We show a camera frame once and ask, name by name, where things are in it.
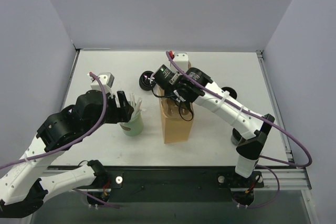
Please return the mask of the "black paper coffee cup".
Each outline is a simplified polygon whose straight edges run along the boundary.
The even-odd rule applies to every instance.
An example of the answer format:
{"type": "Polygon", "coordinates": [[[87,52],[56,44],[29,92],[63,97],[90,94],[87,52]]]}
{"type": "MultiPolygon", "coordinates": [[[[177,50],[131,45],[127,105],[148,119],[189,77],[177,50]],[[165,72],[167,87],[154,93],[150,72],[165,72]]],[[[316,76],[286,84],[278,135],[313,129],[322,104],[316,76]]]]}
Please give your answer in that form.
{"type": "Polygon", "coordinates": [[[231,135],[231,142],[237,146],[241,140],[242,136],[240,135],[240,133],[236,130],[236,129],[233,129],[232,130],[232,135],[231,135]]]}

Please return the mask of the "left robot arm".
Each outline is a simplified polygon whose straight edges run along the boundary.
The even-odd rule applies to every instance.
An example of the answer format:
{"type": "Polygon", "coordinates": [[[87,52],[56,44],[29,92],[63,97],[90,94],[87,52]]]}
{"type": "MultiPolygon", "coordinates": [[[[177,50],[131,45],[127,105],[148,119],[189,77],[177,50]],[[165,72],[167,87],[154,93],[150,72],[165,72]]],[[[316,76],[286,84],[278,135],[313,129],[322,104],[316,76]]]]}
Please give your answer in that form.
{"type": "Polygon", "coordinates": [[[106,185],[110,178],[98,160],[50,177],[42,173],[70,149],[70,142],[90,135],[90,129],[105,123],[128,122],[132,112],[124,91],[111,95],[90,90],[80,95],[76,104],[50,115],[37,130],[28,153],[22,156],[33,159],[14,165],[1,178],[1,218],[24,218],[59,194],[82,186],[106,185]]]}

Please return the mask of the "brown paper bag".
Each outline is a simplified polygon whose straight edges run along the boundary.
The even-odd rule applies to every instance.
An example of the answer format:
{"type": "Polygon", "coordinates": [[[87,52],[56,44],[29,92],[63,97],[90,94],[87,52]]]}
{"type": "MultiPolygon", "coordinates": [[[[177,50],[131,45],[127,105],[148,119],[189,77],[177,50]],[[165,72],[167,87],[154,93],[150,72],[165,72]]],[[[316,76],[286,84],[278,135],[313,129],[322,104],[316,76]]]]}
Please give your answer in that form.
{"type": "Polygon", "coordinates": [[[191,103],[176,100],[173,93],[168,90],[169,85],[176,84],[182,80],[182,75],[179,71],[173,72],[166,65],[161,65],[154,74],[155,83],[158,86],[159,108],[162,124],[163,142],[165,144],[172,144],[178,142],[186,142],[189,138],[191,128],[194,120],[193,106],[191,103]],[[185,103],[188,109],[193,113],[191,121],[184,121],[179,119],[167,118],[163,112],[161,99],[172,99],[180,104],[185,103]]]}

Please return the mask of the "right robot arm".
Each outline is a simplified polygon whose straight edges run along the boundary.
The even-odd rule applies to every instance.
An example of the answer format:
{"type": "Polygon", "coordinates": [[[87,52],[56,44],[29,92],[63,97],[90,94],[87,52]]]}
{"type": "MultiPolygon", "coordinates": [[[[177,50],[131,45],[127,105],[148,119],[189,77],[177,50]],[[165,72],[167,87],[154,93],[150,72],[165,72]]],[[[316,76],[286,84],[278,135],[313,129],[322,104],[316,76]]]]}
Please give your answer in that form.
{"type": "Polygon", "coordinates": [[[197,104],[232,126],[233,134],[238,136],[238,161],[233,181],[238,186],[251,181],[251,174],[275,121],[271,114],[252,116],[251,111],[231,97],[228,91],[223,91],[210,76],[194,67],[181,73],[161,65],[151,75],[150,83],[157,84],[164,91],[164,98],[174,100],[178,106],[189,110],[191,104],[197,104]]]}

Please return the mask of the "brown pulp cup carrier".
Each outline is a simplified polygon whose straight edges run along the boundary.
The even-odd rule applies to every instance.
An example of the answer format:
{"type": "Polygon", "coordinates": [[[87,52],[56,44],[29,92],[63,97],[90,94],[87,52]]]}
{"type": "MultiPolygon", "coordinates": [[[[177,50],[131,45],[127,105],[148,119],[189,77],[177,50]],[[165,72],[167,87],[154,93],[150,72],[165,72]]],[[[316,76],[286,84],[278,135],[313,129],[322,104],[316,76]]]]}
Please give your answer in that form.
{"type": "Polygon", "coordinates": [[[191,121],[193,113],[187,108],[185,103],[180,104],[172,99],[162,98],[161,105],[167,118],[191,121]]]}

